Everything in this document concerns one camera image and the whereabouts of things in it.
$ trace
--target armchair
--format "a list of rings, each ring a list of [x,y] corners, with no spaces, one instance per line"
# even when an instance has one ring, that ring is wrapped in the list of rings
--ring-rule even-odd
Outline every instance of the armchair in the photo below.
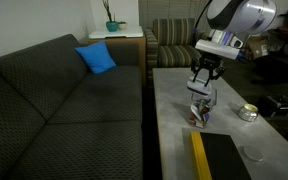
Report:
[[[153,85],[153,68],[190,67],[200,53],[192,46],[194,18],[154,19],[153,28],[145,29],[147,84]],[[196,39],[206,39],[200,32]]]

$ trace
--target cable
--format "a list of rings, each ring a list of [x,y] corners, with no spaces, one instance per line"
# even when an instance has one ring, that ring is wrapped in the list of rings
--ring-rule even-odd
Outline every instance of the cable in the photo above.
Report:
[[[204,9],[202,10],[200,16],[198,17],[196,23],[195,23],[195,26],[194,26],[194,30],[193,30],[193,39],[192,39],[192,45],[195,46],[196,44],[196,41],[195,41],[195,35],[196,35],[196,31],[197,31],[197,26],[198,26],[198,23],[200,22],[200,19],[202,17],[202,15],[204,14],[204,11],[206,10],[206,8],[211,4],[213,0],[209,0],[208,3],[205,5]]]

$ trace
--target yellow strip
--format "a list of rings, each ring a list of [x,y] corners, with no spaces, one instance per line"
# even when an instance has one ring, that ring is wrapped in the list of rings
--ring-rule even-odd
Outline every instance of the yellow strip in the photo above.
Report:
[[[193,163],[197,180],[211,180],[211,171],[208,166],[203,141],[199,132],[191,132]]]

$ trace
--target blue pillow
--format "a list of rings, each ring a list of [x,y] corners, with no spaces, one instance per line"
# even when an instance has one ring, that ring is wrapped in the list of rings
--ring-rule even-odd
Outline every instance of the blue pillow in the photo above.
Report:
[[[94,74],[99,74],[116,66],[107,51],[104,40],[86,47],[75,48],[75,50],[82,56]]]

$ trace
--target small can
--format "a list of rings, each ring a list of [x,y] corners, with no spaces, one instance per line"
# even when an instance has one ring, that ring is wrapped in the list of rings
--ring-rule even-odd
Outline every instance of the small can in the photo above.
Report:
[[[246,121],[254,121],[258,116],[258,109],[252,104],[245,104],[241,107],[238,116]]]

